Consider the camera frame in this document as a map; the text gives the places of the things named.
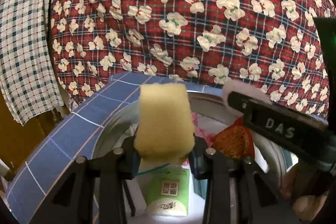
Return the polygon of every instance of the red plaid fabric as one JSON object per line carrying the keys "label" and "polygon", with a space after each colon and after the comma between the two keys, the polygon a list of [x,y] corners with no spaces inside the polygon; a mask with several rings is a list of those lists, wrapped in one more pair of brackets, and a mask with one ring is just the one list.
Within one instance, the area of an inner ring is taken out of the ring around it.
{"label": "red plaid fabric", "polygon": [[56,73],[78,103],[129,70],[219,88],[241,79],[281,105],[327,113],[312,18],[335,16],[331,0],[52,0],[52,7]]}

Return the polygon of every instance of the blue plaid cloth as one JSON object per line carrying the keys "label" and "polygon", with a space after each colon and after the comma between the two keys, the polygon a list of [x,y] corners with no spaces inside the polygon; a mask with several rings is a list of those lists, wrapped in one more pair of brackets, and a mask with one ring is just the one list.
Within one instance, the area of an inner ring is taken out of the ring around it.
{"label": "blue plaid cloth", "polygon": [[63,105],[47,47],[50,0],[1,0],[0,87],[14,120]]}

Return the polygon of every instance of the black and white plaid fabric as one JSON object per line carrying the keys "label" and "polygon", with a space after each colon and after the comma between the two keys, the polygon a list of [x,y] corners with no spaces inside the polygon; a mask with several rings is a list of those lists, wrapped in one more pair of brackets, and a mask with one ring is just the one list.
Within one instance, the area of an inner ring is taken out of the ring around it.
{"label": "black and white plaid fabric", "polygon": [[49,0],[1,0],[0,87],[14,120],[63,105],[47,47]]}

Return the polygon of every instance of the blue checkered tablecloth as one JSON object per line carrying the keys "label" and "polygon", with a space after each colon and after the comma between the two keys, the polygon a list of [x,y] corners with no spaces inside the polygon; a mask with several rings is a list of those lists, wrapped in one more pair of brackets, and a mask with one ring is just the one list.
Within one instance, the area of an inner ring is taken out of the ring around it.
{"label": "blue checkered tablecloth", "polygon": [[[92,157],[95,142],[112,117],[136,101],[141,84],[170,83],[165,77],[124,72],[67,116],[30,155],[6,192],[12,213],[20,224],[29,223],[36,208],[71,162],[80,155]],[[188,90],[221,95],[221,89],[184,83]],[[94,223],[98,223],[94,203]]]}

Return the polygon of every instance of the brown wooden surface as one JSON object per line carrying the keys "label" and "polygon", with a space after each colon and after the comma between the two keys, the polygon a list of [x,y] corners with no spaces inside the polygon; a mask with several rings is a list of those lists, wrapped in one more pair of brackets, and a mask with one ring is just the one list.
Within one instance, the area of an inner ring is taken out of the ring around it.
{"label": "brown wooden surface", "polygon": [[0,92],[0,159],[16,172],[33,150],[60,122],[58,112],[48,111],[24,126],[14,121]]}

